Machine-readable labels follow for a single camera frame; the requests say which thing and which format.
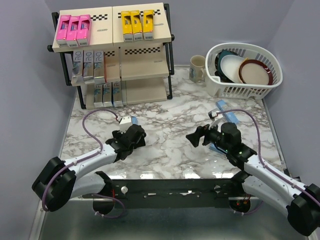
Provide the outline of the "metallic blue toothpaste box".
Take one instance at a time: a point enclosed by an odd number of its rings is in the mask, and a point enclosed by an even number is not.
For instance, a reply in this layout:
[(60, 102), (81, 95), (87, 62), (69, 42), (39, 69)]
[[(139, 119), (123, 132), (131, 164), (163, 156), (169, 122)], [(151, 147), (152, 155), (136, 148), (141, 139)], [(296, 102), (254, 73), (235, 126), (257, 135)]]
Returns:
[(94, 87), (93, 105), (95, 108), (103, 107), (103, 86), (96, 85)]
[(112, 83), (112, 103), (114, 107), (123, 106), (122, 86), (120, 81)]
[(102, 104), (105, 108), (112, 107), (112, 84), (110, 82), (106, 83), (102, 87)]

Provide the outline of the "silver foil toothpaste box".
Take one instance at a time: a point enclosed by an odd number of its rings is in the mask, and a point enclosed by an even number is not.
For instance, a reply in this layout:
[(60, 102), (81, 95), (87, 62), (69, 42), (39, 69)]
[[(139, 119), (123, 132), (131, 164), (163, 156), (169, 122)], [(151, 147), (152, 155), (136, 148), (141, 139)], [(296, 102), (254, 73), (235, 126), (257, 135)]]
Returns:
[(86, 50), (83, 53), (83, 81), (90, 84), (94, 80), (94, 51)]

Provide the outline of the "red metallic toothpaste box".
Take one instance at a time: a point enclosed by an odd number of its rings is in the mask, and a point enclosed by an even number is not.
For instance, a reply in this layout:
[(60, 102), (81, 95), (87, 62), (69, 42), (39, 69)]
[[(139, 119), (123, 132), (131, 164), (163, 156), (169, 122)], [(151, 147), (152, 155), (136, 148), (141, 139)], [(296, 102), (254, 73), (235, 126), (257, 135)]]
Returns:
[(72, 86), (79, 86), (84, 82), (83, 67), (84, 67), (84, 51), (75, 50), (72, 55), (72, 76), (71, 76)]

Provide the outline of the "yellow toothpaste box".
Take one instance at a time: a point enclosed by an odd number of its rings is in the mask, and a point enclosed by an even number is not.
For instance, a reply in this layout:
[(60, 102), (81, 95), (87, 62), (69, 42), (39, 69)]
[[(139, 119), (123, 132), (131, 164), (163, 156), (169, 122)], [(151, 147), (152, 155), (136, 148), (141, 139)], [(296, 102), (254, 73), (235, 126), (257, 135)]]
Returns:
[(134, 37), (130, 11), (121, 11), (121, 22), (123, 41), (132, 42)]
[(139, 10), (130, 11), (132, 35), (134, 41), (143, 40), (143, 29)]
[(153, 28), (154, 28), (154, 11), (152, 9), (150, 10), (144, 10), (143, 11), (143, 38), (144, 40), (153, 40)]

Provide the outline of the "pink toothpaste box long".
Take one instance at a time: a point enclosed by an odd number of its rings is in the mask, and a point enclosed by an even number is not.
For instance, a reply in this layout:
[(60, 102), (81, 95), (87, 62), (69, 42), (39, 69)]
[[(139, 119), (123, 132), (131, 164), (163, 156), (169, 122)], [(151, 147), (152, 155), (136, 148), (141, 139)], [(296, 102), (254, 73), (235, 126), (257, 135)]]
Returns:
[(71, 16), (69, 19), (66, 43), (67, 43), (67, 46), (70, 48), (76, 48), (79, 46), (77, 42), (79, 20), (80, 20), (79, 16)]

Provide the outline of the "pink toothpaste box diagonal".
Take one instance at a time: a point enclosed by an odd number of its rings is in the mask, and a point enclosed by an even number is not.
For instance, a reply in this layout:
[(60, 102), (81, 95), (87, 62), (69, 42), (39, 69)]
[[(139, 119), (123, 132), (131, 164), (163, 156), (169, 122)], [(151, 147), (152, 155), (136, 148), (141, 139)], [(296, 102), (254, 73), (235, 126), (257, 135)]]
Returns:
[(67, 46), (67, 34), (71, 15), (60, 15), (56, 29), (55, 42), (59, 47)]

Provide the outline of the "light blue toothpaste box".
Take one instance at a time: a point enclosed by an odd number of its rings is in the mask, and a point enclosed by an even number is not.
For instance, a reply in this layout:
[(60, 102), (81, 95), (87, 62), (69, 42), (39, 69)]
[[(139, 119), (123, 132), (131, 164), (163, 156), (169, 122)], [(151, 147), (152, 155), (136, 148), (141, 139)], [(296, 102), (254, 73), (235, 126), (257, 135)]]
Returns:
[(132, 116), (131, 117), (131, 123), (135, 124), (135, 125), (138, 125), (138, 119), (135, 116)]

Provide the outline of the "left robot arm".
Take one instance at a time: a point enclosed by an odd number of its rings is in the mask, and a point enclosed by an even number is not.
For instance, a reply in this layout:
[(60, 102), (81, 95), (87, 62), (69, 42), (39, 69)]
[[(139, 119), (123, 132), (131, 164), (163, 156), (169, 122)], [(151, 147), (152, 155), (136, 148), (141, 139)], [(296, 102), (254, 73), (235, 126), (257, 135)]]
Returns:
[(133, 124), (124, 133), (113, 131), (112, 138), (86, 154), (67, 160), (50, 159), (31, 187), (43, 209), (57, 211), (69, 199), (87, 194), (107, 197), (111, 191), (108, 176), (96, 170), (125, 160), (133, 150), (145, 146), (146, 135), (140, 125)]

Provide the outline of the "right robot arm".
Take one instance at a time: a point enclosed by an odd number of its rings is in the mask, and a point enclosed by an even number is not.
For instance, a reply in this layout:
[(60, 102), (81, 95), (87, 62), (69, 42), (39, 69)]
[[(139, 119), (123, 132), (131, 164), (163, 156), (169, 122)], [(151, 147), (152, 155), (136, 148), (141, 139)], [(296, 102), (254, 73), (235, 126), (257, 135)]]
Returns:
[(230, 191), (241, 196), (253, 195), (282, 213), (301, 235), (310, 236), (320, 226), (320, 188), (291, 178), (262, 159), (242, 142), (241, 132), (234, 123), (221, 127), (199, 126), (186, 138), (196, 148), (214, 144), (225, 153), (228, 161), (241, 169), (244, 179), (230, 183)]

